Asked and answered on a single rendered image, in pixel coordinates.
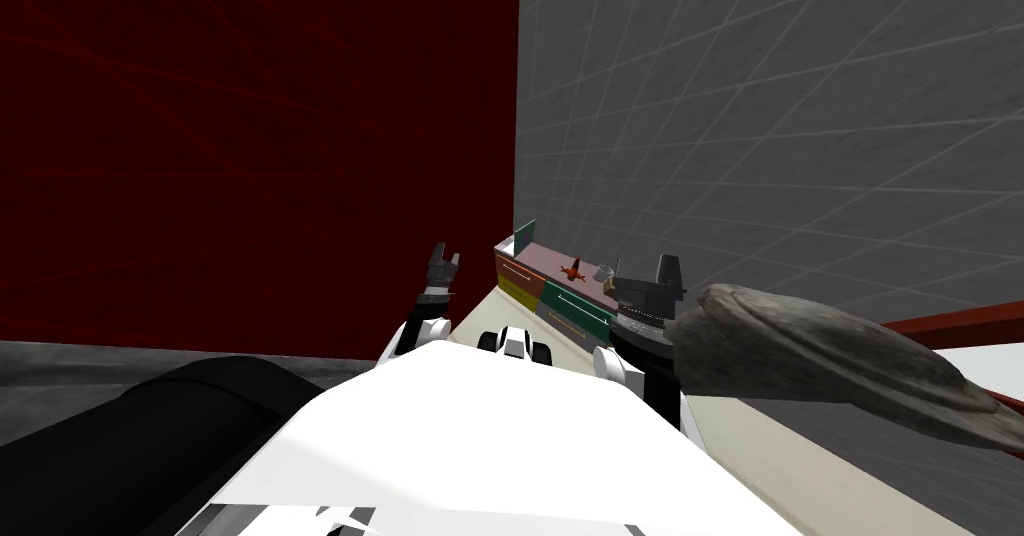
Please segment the grey oblong rounded shape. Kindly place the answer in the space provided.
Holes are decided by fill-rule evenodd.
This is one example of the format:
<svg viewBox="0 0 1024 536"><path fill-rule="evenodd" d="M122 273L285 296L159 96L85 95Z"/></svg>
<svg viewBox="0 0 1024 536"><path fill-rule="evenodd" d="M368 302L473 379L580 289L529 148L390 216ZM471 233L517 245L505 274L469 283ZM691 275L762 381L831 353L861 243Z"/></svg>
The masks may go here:
<svg viewBox="0 0 1024 536"><path fill-rule="evenodd" d="M1024 452L1024 416L941 355L841 310L712 284L665 335L685 394L851 404L951 443Z"/></svg>

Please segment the cabinet with coloured drawers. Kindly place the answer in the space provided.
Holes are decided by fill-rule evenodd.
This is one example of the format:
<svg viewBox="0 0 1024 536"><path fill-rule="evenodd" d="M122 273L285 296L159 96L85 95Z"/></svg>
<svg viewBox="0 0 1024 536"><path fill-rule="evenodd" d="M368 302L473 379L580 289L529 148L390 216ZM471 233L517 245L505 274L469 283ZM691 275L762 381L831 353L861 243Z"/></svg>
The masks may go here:
<svg viewBox="0 0 1024 536"><path fill-rule="evenodd" d="M535 242L534 230L529 222L494 246L498 287L582 349L607 347L617 304L591 278L597 266L580 260L586 281L569 282L560 267L574 258Z"/></svg>

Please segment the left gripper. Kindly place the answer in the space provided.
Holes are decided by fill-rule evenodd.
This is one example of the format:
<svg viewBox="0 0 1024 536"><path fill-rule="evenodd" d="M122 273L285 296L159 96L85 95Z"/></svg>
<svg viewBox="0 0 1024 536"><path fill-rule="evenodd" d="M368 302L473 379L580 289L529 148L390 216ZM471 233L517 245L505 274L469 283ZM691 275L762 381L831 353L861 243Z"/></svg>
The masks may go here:
<svg viewBox="0 0 1024 536"><path fill-rule="evenodd" d="M444 253L445 243L437 243L433 250L433 260L428 263L426 292L446 292L454 281L455 274L458 271L460 254L454 253L447 263Z"/></svg>

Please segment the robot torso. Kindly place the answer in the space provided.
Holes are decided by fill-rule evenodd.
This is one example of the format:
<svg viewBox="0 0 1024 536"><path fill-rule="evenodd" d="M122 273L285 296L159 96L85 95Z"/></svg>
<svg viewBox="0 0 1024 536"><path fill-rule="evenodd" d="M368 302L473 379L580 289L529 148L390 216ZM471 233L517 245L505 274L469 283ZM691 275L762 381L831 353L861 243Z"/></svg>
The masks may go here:
<svg viewBox="0 0 1024 536"><path fill-rule="evenodd" d="M801 536L658 370L436 340L302 400L174 536Z"/></svg>

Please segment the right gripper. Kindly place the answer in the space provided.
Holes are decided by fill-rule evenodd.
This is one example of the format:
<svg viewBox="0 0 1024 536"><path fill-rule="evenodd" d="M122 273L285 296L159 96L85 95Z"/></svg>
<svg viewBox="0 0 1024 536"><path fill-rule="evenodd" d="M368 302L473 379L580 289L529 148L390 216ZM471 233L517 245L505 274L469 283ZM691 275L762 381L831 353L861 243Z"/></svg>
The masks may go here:
<svg viewBox="0 0 1024 536"><path fill-rule="evenodd" d="M617 313L635 320L670 320L675 317L676 303L682 302L687 290L682 286L679 258L660 254L656 282L610 278L610 297Z"/></svg>

